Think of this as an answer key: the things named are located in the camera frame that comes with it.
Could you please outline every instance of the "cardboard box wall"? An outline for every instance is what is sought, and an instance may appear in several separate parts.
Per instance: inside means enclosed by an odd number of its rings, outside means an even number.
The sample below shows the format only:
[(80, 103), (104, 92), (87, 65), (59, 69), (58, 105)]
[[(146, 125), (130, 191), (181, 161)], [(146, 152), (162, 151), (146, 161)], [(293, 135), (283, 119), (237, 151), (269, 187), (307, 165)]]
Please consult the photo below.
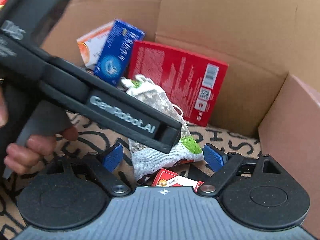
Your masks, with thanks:
[(229, 63), (211, 123), (257, 126), (290, 71), (320, 90), (320, 0), (73, 0), (43, 48), (82, 65), (76, 39), (115, 17), (146, 39)]
[(259, 126), (263, 153), (270, 154), (308, 192), (303, 227), (320, 238), (320, 93), (289, 75)]

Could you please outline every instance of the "blue box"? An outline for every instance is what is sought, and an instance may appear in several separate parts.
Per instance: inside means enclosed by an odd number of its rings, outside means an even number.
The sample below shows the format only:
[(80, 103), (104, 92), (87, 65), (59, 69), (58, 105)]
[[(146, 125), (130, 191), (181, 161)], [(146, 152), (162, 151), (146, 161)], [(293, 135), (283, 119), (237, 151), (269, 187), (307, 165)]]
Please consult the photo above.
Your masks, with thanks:
[(116, 86), (129, 64), (134, 41), (142, 41), (144, 35), (143, 31), (116, 19), (96, 64), (94, 74)]

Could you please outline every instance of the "black circular housing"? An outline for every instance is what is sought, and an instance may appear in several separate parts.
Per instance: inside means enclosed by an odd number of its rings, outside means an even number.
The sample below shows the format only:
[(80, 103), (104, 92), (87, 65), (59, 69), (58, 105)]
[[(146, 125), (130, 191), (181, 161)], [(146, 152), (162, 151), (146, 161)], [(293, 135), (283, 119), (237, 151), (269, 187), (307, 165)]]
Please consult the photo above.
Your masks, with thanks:
[(65, 174), (38, 175), (18, 199), (28, 225), (46, 230), (82, 226), (98, 217), (109, 198), (96, 184)]
[(222, 204), (230, 217), (242, 224), (281, 230), (303, 222), (310, 199), (290, 176), (264, 173), (264, 176), (253, 174), (250, 179), (228, 186), (223, 192)]

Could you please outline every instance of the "blue gripper pad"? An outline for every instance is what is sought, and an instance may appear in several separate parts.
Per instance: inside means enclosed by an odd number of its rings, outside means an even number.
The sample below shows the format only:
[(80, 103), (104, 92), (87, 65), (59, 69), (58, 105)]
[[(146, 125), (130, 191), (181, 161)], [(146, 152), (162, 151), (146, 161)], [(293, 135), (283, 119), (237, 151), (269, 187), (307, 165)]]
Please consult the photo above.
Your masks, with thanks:
[(123, 147), (116, 143), (106, 151), (106, 156), (102, 160), (102, 165), (110, 172), (119, 165), (123, 159)]
[(207, 143), (203, 148), (204, 160), (210, 168), (217, 172), (228, 161), (228, 156), (211, 143)]

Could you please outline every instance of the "gray ribbed surface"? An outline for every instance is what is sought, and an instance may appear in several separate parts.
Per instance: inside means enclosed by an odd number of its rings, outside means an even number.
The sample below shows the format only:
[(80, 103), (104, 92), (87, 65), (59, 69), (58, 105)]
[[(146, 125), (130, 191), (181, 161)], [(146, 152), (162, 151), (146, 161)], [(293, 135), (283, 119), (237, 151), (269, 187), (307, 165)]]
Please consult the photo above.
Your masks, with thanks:
[(89, 226), (69, 232), (27, 228), (15, 240), (312, 240), (302, 228), (261, 232), (230, 219), (217, 200), (196, 195), (191, 187), (138, 187), (114, 198)]

